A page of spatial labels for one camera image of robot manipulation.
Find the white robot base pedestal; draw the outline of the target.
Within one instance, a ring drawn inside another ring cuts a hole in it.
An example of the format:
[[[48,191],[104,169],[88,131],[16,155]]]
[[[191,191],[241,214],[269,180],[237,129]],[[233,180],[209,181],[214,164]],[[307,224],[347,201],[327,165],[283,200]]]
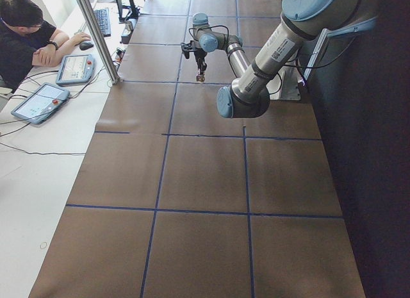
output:
[[[301,99],[299,91],[299,72],[295,67],[283,67],[279,71],[282,82],[279,92],[274,99],[283,101],[299,101]]]

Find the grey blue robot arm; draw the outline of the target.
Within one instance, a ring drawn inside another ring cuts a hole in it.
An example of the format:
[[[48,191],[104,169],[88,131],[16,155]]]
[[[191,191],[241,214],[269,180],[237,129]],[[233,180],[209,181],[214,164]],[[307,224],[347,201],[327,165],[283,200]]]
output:
[[[250,65],[217,95],[222,117],[254,118],[266,112],[266,85],[304,41],[323,29],[331,37],[353,37],[374,28],[379,0],[282,0],[281,22]]]
[[[213,31],[214,26],[209,24],[208,16],[205,13],[196,13],[192,18],[192,27],[188,29],[191,36],[189,43],[181,43],[181,50],[186,59],[190,58],[192,53],[197,64],[196,81],[203,83],[205,81],[205,71],[207,64],[205,57],[207,54],[216,50],[226,53],[228,62],[237,79],[241,82],[250,82],[256,80],[263,85],[277,79],[279,86],[283,84],[283,77],[280,73],[276,75],[263,74],[247,59],[243,49],[243,42],[240,37],[232,35],[227,26],[222,25],[226,30],[225,33]]]

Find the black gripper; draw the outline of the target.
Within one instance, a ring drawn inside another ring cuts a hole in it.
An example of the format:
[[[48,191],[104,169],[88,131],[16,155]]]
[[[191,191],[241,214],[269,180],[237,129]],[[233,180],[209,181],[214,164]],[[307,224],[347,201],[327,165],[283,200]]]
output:
[[[194,55],[198,70],[206,70],[207,64],[205,57],[207,55],[207,52],[200,47],[197,41],[191,40],[189,43],[182,42],[181,50],[183,56],[186,59],[190,58],[191,53]]]

